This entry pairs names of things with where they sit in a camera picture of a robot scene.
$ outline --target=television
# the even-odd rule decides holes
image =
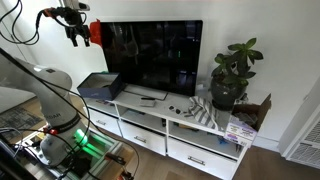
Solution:
[[[109,72],[147,88],[195,95],[201,20],[101,22]]]

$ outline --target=wire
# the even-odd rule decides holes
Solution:
[[[85,12],[80,12],[80,14],[84,14],[84,20],[82,25],[84,25],[84,23],[87,21],[87,14]]]
[[[13,156],[13,158],[15,158],[17,156],[19,150],[20,150],[20,147],[22,146],[23,134],[19,130],[17,130],[16,128],[12,128],[12,127],[0,128],[0,130],[14,130],[14,131],[16,131],[16,132],[18,132],[20,134],[20,136],[21,136],[20,145],[19,145],[19,148],[17,148],[17,150],[16,150],[16,152],[14,153],[14,156]]]
[[[101,129],[100,129],[98,126],[96,126],[94,123],[92,123],[92,124],[93,124],[93,126],[94,126],[100,133],[102,133],[102,134],[104,134],[104,135],[107,135],[106,133],[104,133],[103,131],[101,131]],[[135,171],[134,171],[134,173],[133,173],[133,177],[135,177],[135,176],[136,176],[136,173],[137,173],[137,170],[138,170],[138,168],[139,168],[139,166],[140,166],[140,156],[139,156],[139,153],[138,153],[137,149],[136,149],[135,147],[133,147],[131,144],[129,144],[129,143],[127,143],[127,142],[124,142],[123,140],[117,139],[117,138],[115,138],[115,137],[112,137],[112,139],[117,140],[117,141],[120,141],[120,142],[122,142],[122,143],[130,146],[130,147],[135,151],[135,153],[137,154],[137,159],[138,159],[138,160],[137,160],[137,166],[136,166],[136,169],[135,169]]]
[[[14,130],[14,128],[11,128],[11,127],[9,127],[9,128],[1,128],[1,129],[7,130],[8,132]],[[38,129],[16,129],[16,130],[18,130],[18,131],[33,131],[33,132],[46,133],[46,132],[41,131],[41,130],[38,130]],[[72,151],[74,151],[74,150],[73,150],[73,147],[72,147],[66,140],[64,140],[63,138],[61,138],[61,137],[58,136],[58,135],[55,135],[55,134],[51,134],[51,135],[52,135],[53,137],[56,137],[56,138],[60,139],[61,141],[63,141],[66,145],[69,146],[69,148],[70,148]],[[40,161],[40,162],[41,162],[43,165],[45,165],[45,166],[47,166],[47,167],[49,167],[49,168],[55,168],[55,167],[59,166],[68,156],[69,156],[69,153],[68,153],[67,156],[64,157],[64,159],[63,159],[61,162],[59,162],[57,165],[46,165],[46,164],[43,164],[42,161]]]
[[[2,49],[0,49],[0,53],[2,53],[5,57],[6,57],[6,59],[8,59],[10,62],[12,62],[13,64],[15,64],[18,68],[20,68],[22,71],[24,71],[24,72],[26,72],[27,74],[29,74],[29,75],[31,75],[32,77],[34,77],[35,79],[37,79],[40,83],[42,83],[44,86],[46,86],[48,89],[50,89],[54,94],[56,94],[58,97],[60,97],[63,101],[65,101],[68,105],[70,105],[70,107],[72,107],[74,110],[76,110],[79,114],[81,114],[83,117],[85,117],[87,120],[88,120],[88,126],[87,126],[87,129],[86,129],[86,132],[85,132],[85,134],[87,134],[87,131],[88,131],[88,129],[89,129],[89,126],[90,126],[90,123],[92,123],[102,134],[105,134],[104,132],[102,132],[91,120],[90,120],[90,118],[89,117],[86,117],[82,112],[80,112],[76,107],[74,107],[69,101],[67,101],[65,98],[63,98],[59,93],[57,93],[54,89],[52,89],[50,86],[48,86],[47,84],[49,84],[49,85],[52,85],[52,86],[55,86],[55,87],[57,87],[57,88],[60,88],[60,89],[63,89],[63,90],[65,90],[65,91],[67,91],[67,92],[70,92],[70,93],[72,93],[72,94],[75,94],[75,95],[77,95],[79,98],[81,98],[81,100],[83,101],[83,103],[84,103],[84,105],[86,106],[86,109],[87,109],[87,112],[88,112],[88,114],[89,114],[89,109],[88,109],[88,106],[87,106],[87,104],[86,104],[86,102],[84,101],[84,99],[83,99],[83,97],[81,97],[78,93],[75,93],[75,92],[73,92],[73,91],[70,91],[70,90],[68,90],[68,89],[65,89],[65,88],[63,88],[63,87],[61,87],[61,86],[58,86],[58,85],[55,85],[55,84],[53,84],[53,83],[51,83],[51,82],[48,82],[48,81],[46,81],[46,80],[43,80],[43,79],[41,79],[41,78],[39,78],[39,77],[37,77],[36,75],[34,75],[32,72],[30,72],[27,68],[25,68],[23,65],[21,65],[17,60],[15,60],[14,58],[12,58],[8,53],[6,53],[5,51],[1,51]],[[120,142],[123,142],[123,143],[125,143],[125,144],[127,144],[127,145],[129,145],[131,148],[133,148],[134,149],[134,151],[136,152],[136,154],[137,154],[137,156],[138,156],[138,164],[137,164],[137,168],[136,168],[136,170],[135,170],[135,172],[134,172],[134,176],[135,176],[135,174],[136,174],[136,172],[137,172],[137,169],[138,169],[138,167],[139,167],[139,159],[140,159],[140,157],[139,157],[139,154],[138,154],[138,151],[132,146],[132,145],[130,145],[130,144],[128,144],[128,143],[126,143],[126,142],[124,142],[124,141],[121,141],[121,140],[119,140],[119,139],[115,139],[115,140],[117,140],[117,141],[120,141]]]
[[[67,26],[65,24],[63,24],[60,20],[58,20],[58,18],[53,18],[58,24],[60,24],[61,26],[65,27],[65,28],[75,28],[76,26]]]
[[[93,175],[90,171],[88,171],[88,174],[93,177],[94,179],[100,180],[97,176]]]
[[[11,33],[12,33],[12,36],[14,37],[14,38],[12,38],[12,39],[13,39],[14,41],[12,41],[12,40],[8,39],[7,37],[5,37],[5,36],[2,34],[1,31],[0,31],[0,35],[1,35],[2,38],[4,38],[6,41],[8,41],[8,42],[10,42],[10,43],[13,43],[13,44],[34,45],[34,44],[36,44],[36,43],[39,41],[39,39],[40,39],[40,35],[39,35],[39,33],[38,33],[38,29],[39,29],[39,23],[40,23],[40,19],[41,19],[41,15],[43,14],[43,11],[40,11],[40,12],[38,13],[37,19],[36,19],[36,24],[35,24],[35,26],[36,26],[36,31],[35,31],[34,35],[33,35],[29,40],[27,40],[27,41],[21,41],[21,40],[16,36],[16,34],[15,34],[15,25],[16,25],[16,22],[17,22],[18,18],[19,18],[20,15],[21,15],[21,12],[22,12],[22,9],[23,9],[21,0],[17,0],[17,4],[16,4],[10,11],[8,11],[6,14],[4,14],[4,15],[0,18],[0,23],[3,21],[3,19],[4,19],[6,16],[8,16],[10,13],[12,13],[14,10],[16,10],[16,9],[18,8],[19,4],[20,4],[20,10],[19,10],[18,15],[17,15],[16,18],[14,19],[13,24],[12,24],[12,26],[11,26],[11,31],[12,31]]]

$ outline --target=plant pot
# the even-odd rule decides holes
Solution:
[[[222,111],[231,111],[235,100],[241,98],[245,91],[246,86],[227,85],[212,78],[212,105]]]

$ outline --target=black cable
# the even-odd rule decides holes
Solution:
[[[65,28],[75,28],[76,26],[67,26],[65,24],[63,24],[60,20],[58,20],[58,18],[53,18],[58,24],[60,24],[61,26],[65,27]]]
[[[92,124],[93,124],[93,126],[94,126],[100,133],[102,133],[102,134],[104,134],[104,135],[107,135],[106,133],[104,133],[103,131],[101,131],[100,128],[99,128],[98,126],[96,126],[94,123],[92,123]],[[138,170],[138,168],[139,168],[139,165],[140,165],[140,156],[139,156],[139,153],[138,153],[137,149],[136,149],[135,147],[133,147],[131,144],[129,144],[129,143],[127,143],[127,142],[124,142],[123,140],[117,139],[117,138],[115,138],[115,137],[112,137],[112,139],[117,140],[117,141],[120,141],[120,142],[122,142],[122,143],[130,146],[130,147],[135,151],[135,153],[137,154],[137,158],[138,158],[137,167],[136,167],[136,169],[135,169],[135,171],[134,171],[134,173],[133,173],[133,177],[135,177],[135,176],[136,176],[136,173],[137,173],[137,170]]]
[[[19,4],[21,5],[21,8],[20,8],[20,10],[19,10],[18,15],[17,15],[16,18],[14,19],[14,22],[13,22],[12,27],[11,27],[11,29],[12,29],[12,36],[13,36],[18,42],[12,41],[12,40],[8,39],[7,37],[5,37],[5,36],[2,34],[1,31],[0,31],[0,35],[2,36],[3,39],[5,39],[6,41],[8,41],[8,42],[10,42],[10,43],[13,43],[13,44],[34,45],[34,44],[36,44],[36,43],[39,41],[39,39],[40,39],[40,35],[39,35],[39,33],[38,33],[38,29],[39,29],[40,18],[41,18],[41,15],[42,15],[43,11],[40,11],[40,12],[38,13],[38,15],[37,15],[36,25],[35,25],[35,26],[36,26],[36,32],[35,32],[34,35],[33,35],[29,40],[27,40],[27,41],[21,41],[19,38],[17,38],[17,36],[16,36],[16,34],[15,34],[15,32],[14,32],[16,21],[17,21],[18,18],[20,17],[21,12],[22,12],[22,9],[23,9],[21,0],[17,0],[17,4],[16,4],[10,11],[8,11],[6,14],[4,14],[4,15],[0,18],[0,23],[3,21],[3,19],[4,19],[6,16],[8,16],[10,13],[12,13],[14,10],[16,10],[17,7],[19,6]]]
[[[94,179],[100,180],[97,176],[93,175],[90,171],[88,171],[88,174],[89,174],[91,177],[93,177]]]
[[[63,89],[63,90],[65,90],[65,91],[67,91],[67,92],[70,92],[70,93],[75,94],[75,95],[77,95],[78,97],[80,97],[81,100],[83,101],[84,105],[86,106],[88,113],[89,113],[88,106],[87,106],[86,102],[84,101],[83,97],[81,97],[79,94],[77,94],[77,93],[75,93],[75,92],[73,92],[73,91],[70,91],[70,90],[65,89],[65,88],[63,88],[63,87],[61,87],[61,86],[55,85],[55,84],[53,84],[53,83],[51,83],[51,82],[48,82],[48,81],[46,81],[46,80],[43,80],[43,79],[37,77],[37,76],[34,75],[32,72],[30,72],[27,68],[25,68],[23,65],[21,65],[17,60],[15,60],[13,57],[11,57],[8,53],[6,53],[5,51],[3,51],[3,52],[4,52],[4,53],[2,53],[2,54],[3,54],[10,62],[12,62],[13,64],[15,64],[18,68],[20,68],[20,69],[21,69],[22,71],[24,71],[25,73],[27,73],[27,74],[31,75],[32,77],[34,77],[35,79],[37,79],[37,80],[38,80],[39,82],[41,82],[44,86],[46,86],[46,87],[47,87],[48,89],[50,89],[53,93],[55,93],[58,97],[60,97],[63,101],[65,101],[68,105],[70,105],[73,109],[75,109],[79,114],[81,114],[83,117],[85,117],[85,118],[88,120],[88,126],[87,126],[87,129],[86,129],[85,134],[87,134],[87,131],[88,131],[89,126],[90,126],[90,123],[92,123],[92,124],[99,130],[99,132],[101,132],[102,134],[105,134],[105,133],[103,133],[103,132],[90,120],[90,118],[86,117],[82,112],[80,112],[76,107],[74,107],[70,102],[68,102],[65,98],[63,98],[59,93],[57,93],[54,89],[52,89],[52,88],[51,88],[50,86],[48,86],[47,84],[50,84],[50,85],[55,86],[55,87],[57,87],[57,88]],[[139,159],[140,159],[140,157],[139,157],[138,151],[137,151],[132,145],[130,145],[130,144],[124,142],[124,141],[121,141],[121,140],[119,140],[119,139],[115,139],[115,140],[120,141],[120,142],[123,142],[123,143],[129,145],[129,146],[130,146],[131,148],[133,148],[134,151],[136,152],[136,154],[137,154],[137,156],[138,156],[138,164],[137,164],[137,168],[136,168],[135,173],[134,173],[134,175],[135,175],[135,174],[136,174],[136,171],[137,171],[137,169],[138,169],[138,167],[139,167]]]
[[[87,14],[85,12],[80,12],[80,14],[84,14],[84,20],[82,25],[84,25],[84,23],[87,21]]]
[[[19,131],[33,131],[33,132],[42,132],[42,133],[46,133],[44,131],[41,131],[41,130],[38,130],[38,129],[17,129]],[[54,135],[54,134],[51,134],[53,137],[56,137],[58,139],[60,139],[61,141],[63,141],[65,144],[67,144],[71,149],[72,149],[72,146],[66,141],[64,140],[63,138],[61,138],[60,136],[58,135]],[[63,160],[61,162],[59,162],[58,164],[56,165],[46,165],[46,164],[43,164],[42,161],[40,161],[40,163],[42,163],[43,165],[45,165],[46,167],[49,167],[49,168],[56,168],[57,166],[59,166],[67,157],[69,157],[69,155],[67,154],[66,157],[63,158]]]

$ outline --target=cabinet shelf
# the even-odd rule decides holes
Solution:
[[[220,144],[216,135],[207,134],[207,132],[201,130],[195,132],[190,129],[179,128],[172,122],[169,123],[169,127],[169,136],[171,137],[235,160],[240,156],[241,152],[236,151],[236,145],[234,143],[228,142],[228,144]]]
[[[120,118],[162,134],[166,133],[166,128],[162,127],[161,118],[152,116],[150,114],[142,114],[128,109],[120,116]]]
[[[85,98],[85,101],[88,107],[92,109],[96,109],[98,111],[101,111],[103,113],[110,114],[113,116],[118,116],[116,107],[113,103],[99,100],[99,99],[88,99],[88,98]]]

